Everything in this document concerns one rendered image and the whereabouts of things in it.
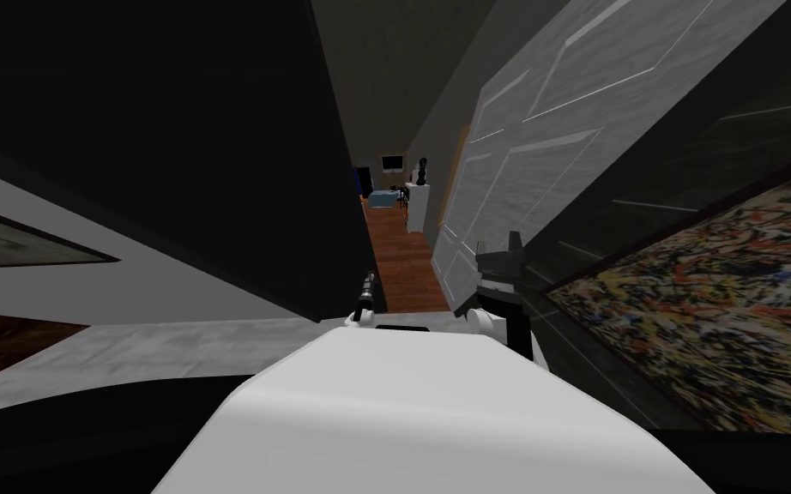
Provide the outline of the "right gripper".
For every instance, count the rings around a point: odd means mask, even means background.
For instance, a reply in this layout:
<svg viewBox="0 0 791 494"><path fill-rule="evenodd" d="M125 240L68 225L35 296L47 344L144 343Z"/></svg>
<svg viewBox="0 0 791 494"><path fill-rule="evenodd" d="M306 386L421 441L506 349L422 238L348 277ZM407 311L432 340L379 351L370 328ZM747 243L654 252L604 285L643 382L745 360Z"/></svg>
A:
<svg viewBox="0 0 791 494"><path fill-rule="evenodd" d="M509 231L508 250L485 252L485 243L477 241L475 261L480 274L480 285L486 287L513 286L522 277L525 263L521 234Z"/></svg>

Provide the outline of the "white cabinet with black statue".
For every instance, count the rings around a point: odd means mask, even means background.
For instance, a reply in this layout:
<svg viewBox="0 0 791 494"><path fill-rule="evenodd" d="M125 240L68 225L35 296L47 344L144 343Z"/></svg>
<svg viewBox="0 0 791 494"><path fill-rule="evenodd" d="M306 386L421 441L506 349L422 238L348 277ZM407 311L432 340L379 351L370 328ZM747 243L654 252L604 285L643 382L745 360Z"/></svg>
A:
<svg viewBox="0 0 791 494"><path fill-rule="evenodd" d="M426 209L430 196L430 185L426 180L427 157L421 157L411 175L411 181L404 184L403 212L407 233L423 232Z"/></svg>

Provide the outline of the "white panelled door leaf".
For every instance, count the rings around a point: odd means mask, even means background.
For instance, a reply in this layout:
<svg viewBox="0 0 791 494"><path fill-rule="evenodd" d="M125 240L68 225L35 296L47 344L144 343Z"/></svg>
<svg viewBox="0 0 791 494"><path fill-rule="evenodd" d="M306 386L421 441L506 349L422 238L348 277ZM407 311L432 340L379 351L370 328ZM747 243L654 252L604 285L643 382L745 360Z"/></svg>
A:
<svg viewBox="0 0 791 494"><path fill-rule="evenodd" d="M571 0L481 89L432 256L452 310L474 250L529 241L785 0Z"/></svg>

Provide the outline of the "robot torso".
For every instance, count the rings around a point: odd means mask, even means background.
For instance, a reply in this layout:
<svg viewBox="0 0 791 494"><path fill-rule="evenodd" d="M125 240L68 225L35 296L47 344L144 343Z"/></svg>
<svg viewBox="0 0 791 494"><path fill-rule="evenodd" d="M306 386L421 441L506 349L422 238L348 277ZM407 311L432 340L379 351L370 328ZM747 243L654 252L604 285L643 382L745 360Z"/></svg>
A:
<svg viewBox="0 0 791 494"><path fill-rule="evenodd" d="M484 334L333 328L238 386L152 494L714 494Z"/></svg>

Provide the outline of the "colourful abstract painting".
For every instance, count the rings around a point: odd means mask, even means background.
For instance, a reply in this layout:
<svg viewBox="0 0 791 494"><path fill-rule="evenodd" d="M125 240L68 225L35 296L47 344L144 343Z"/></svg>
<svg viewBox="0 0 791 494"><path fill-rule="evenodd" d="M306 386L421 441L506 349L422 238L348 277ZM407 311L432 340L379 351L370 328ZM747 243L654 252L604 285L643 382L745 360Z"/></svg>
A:
<svg viewBox="0 0 791 494"><path fill-rule="evenodd" d="M709 428L791 435L791 170L547 296Z"/></svg>

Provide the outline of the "grey framed wall picture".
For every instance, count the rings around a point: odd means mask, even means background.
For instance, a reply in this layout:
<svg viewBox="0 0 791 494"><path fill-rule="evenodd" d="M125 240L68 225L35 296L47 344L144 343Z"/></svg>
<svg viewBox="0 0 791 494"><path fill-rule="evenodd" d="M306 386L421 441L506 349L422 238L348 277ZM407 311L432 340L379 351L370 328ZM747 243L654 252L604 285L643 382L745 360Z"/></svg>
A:
<svg viewBox="0 0 791 494"><path fill-rule="evenodd" d="M115 256L0 215L0 268L117 262Z"/></svg>

